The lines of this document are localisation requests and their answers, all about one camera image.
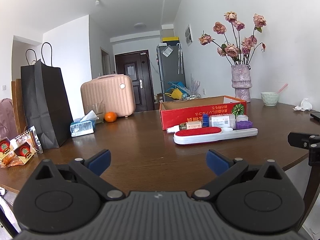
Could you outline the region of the brown wooden chair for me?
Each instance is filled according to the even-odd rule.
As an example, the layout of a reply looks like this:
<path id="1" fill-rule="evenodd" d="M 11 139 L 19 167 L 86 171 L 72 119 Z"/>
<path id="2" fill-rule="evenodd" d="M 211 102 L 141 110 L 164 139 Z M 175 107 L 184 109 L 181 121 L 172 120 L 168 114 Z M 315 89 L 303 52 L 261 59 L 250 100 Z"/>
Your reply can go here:
<path id="1" fill-rule="evenodd" d="M 27 122 L 23 108 L 21 79 L 16 79 L 11 82 L 11 92 L 16 129 L 17 133 L 21 134 L 27 129 Z"/>

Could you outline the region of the blue yellow clutter pile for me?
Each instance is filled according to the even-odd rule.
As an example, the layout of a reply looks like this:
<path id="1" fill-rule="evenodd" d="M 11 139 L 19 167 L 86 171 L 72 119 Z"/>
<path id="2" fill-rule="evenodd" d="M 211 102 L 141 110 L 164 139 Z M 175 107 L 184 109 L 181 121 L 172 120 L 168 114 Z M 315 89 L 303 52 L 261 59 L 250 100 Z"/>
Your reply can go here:
<path id="1" fill-rule="evenodd" d="M 201 97 L 198 93 L 200 84 L 200 81 L 196 81 L 193 77 L 191 77 L 190 88 L 187 88 L 181 81 L 170 81 L 168 82 L 169 88 L 165 90 L 164 95 L 172 100 L 180 101 L 199 99 Z"/>

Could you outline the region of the black paper shopping bag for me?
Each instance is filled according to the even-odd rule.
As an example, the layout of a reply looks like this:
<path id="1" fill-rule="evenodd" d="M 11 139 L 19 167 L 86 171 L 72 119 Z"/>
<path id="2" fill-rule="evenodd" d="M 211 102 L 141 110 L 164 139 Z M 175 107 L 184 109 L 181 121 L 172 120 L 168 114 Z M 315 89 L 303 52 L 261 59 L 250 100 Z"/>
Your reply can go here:
<path id="1" fill-rule="evenodd" d="M 44 150 L 61 147 L 73 122 L 61 69 L 46 65 L 41 56 L 21 67 L 21 85 L 28 127 L 35 127 Z"/>

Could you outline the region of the clear cotton swab jar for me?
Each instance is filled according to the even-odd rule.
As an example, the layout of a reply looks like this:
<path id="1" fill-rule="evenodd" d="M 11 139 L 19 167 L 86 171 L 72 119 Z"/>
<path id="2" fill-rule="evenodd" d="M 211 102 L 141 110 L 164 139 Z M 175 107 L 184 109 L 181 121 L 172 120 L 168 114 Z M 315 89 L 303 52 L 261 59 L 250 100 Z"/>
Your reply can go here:
<path id="1" fill-rule="evenodd" d="M 210 127 L 230 127 L 235 129 L 236 127 L 236 117 L 234 114 L 224 114 L 224 115 L 211 115 L 209 117 Z"/>

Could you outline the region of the purple textured vase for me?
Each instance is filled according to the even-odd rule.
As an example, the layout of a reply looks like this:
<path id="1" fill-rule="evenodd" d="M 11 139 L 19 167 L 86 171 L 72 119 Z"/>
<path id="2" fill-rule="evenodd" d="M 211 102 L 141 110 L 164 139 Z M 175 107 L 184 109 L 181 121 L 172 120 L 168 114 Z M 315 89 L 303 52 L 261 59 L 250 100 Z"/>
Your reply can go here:
<path id="1" fill-rule="evenodd" d="M 252 87 L 252 81 L 249 66 L 246 64 L 232 65 L 231 72 L 235 97 L 250 103 L 251 95 L 249 89 Z"/>

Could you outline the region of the purple round lid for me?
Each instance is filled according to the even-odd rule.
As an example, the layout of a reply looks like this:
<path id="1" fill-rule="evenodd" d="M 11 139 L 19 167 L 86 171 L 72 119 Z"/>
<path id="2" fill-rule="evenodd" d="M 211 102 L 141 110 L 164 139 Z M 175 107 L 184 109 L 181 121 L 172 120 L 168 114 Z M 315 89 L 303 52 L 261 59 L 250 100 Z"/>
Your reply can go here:
<path id="1" fill-rule="evenodd" d="M 251 121 L 237 121 L 236 122 L 236 129 L 250 129 L 253 128 L 253 122 Z"/>

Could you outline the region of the clear glass cup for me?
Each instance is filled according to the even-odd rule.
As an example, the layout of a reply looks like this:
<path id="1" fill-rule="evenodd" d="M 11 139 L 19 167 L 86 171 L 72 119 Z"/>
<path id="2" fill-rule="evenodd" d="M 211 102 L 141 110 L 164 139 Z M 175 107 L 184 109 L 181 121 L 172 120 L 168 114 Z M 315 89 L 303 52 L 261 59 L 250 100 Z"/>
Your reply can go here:
<path id="1" fill-rule="evenodd" d="M 105 106 L 103 103 L 95 103 L 93 105 L 87 105 L 86 111 L 87 113 L 93 111 L 98 119 L 95 121 L 96 124 L 100 124 L 104 122 L 104 115 L 105 115 Z"/>

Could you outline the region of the dark brown entrance door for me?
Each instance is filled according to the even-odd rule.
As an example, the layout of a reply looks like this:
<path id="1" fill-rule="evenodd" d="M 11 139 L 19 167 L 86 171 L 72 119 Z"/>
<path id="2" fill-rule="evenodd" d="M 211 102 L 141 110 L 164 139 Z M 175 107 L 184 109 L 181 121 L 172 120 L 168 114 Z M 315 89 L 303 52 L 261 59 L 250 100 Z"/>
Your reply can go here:
<path id="1" fill-rule="evenodd" d="M 135 112 L 153 111 L 155 102 L 148 51 L 118 54 L 115 63 L 117 73 L 127 75 L 132 81 Z"/>

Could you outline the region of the pink ribbed suitcase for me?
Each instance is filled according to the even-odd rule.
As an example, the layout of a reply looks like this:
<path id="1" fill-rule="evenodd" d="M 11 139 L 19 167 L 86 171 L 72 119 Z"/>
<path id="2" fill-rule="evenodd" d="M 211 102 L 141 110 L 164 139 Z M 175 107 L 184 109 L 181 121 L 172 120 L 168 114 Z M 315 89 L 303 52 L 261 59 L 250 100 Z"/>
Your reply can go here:
<path id="1" fill-rule="evenodd" d="M 132 80 L 124 74 L 110 74 L 83 83 L 80 88 L 85 114 L 89 106 L 104 105 L 105 112 L 118 117 L 129 116 L 136 110 Z"/>

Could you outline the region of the grey refrigerator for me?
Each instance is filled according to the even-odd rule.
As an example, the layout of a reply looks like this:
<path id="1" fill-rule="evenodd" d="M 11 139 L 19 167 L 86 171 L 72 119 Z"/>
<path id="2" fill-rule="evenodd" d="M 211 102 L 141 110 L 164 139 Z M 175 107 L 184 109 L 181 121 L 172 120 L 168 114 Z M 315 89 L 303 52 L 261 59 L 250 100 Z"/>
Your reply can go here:
<path id="1" fill-rule="evenodd" d="M 185 86 L 183 54 L 180 41 L 167 41 L 157 46 L 157 59 L 163 101 L 172 101 L 166 95 L 171 93 L 173 83 Z"/>

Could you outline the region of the white screw cap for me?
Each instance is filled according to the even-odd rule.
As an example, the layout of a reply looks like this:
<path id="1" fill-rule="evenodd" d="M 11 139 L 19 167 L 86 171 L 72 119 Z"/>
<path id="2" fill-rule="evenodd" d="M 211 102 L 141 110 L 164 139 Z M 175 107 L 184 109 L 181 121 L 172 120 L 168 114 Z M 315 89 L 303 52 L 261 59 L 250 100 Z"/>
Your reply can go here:
<path id="1" fill-rule="evenodd" d="M 247 115 L 237 115 L 236 116 L 236 122 L 240 122 L 240 121 L 248 121 L 248 116 Z"/>
<path id="2" fill-rule="evenodd" d="M 221 130 L 223 132 L 231 132 L 231 131 L 233 131 L 233 129 L 231 127 L 222 127 Z"/>

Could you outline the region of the ceiling lamp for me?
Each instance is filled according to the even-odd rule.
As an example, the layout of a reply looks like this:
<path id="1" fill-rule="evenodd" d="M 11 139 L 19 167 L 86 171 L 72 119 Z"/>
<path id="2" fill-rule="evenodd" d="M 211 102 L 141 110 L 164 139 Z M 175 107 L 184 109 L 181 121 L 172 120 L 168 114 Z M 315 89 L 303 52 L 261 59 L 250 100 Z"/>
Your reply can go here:
<path id="1" fill-rule="evenodd" d="M 133 27 L 136 29 L 144 29 L 144 28 L 146 28 L 146 24 L 139 22 L 139 23 L 136 23 Z"/>

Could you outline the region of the beige small box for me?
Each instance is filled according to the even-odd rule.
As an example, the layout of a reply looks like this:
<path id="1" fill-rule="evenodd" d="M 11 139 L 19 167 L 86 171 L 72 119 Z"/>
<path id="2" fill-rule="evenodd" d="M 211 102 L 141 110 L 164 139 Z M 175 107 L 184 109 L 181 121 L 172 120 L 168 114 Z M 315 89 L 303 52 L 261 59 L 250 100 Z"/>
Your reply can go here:
<path id="1" fill-rule="evenodd" d="M 202 127 L 201 121 L 190 121 L 186 123 L 187 129 L 197 129 Z"/>

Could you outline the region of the dried pink roses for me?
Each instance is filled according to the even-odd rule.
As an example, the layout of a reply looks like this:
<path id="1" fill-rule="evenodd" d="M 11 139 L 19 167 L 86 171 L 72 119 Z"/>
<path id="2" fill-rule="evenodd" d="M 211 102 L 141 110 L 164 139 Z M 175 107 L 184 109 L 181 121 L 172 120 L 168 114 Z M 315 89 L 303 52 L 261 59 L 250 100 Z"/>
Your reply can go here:
<path id="1" fill-rule="evenodd" d="M 231 30 L 234 37 L 234 42 L 227 38 L 227 28 L 221 22 L 215 22 L 213 32 L 224 37 L 223 43 L 219 44 L 216 40 L 207 33 L 202 33 L 199 37 L 199 43 L 202 46 L 215 44 L 217 53 L 220 57 L 225 57 L 232 66 L 247 65 L 250 66 L 255 51 L 260 48 L 262 52 L 266 50 L 264 42 L 258 42 L 255 35 L 256 32 L 262 33 L 263 27 L 267 26 L 267 21 L 263 15 L 253 15 L 253 31 L 249 37 L 241 37 L 240 32 L 245 29 L 246 25 L 238 20 L 238 15 L 234 11 L 224 13 L 225 20 L 231 24 Z"/>

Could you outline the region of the crumpled white tissue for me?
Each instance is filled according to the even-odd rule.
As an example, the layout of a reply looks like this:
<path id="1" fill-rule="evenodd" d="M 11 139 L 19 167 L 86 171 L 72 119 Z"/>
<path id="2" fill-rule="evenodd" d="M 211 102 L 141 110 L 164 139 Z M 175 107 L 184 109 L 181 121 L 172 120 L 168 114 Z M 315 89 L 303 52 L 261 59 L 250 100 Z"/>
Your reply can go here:
<path id="1" fill-rule="evenodd" d="M 300 105 L 296 106 L 293 108 L 294 111 L 310 111 L 312 110 L 312 104 L 310 103 L 308 98 L 304 98 L 301 102 Z"/>

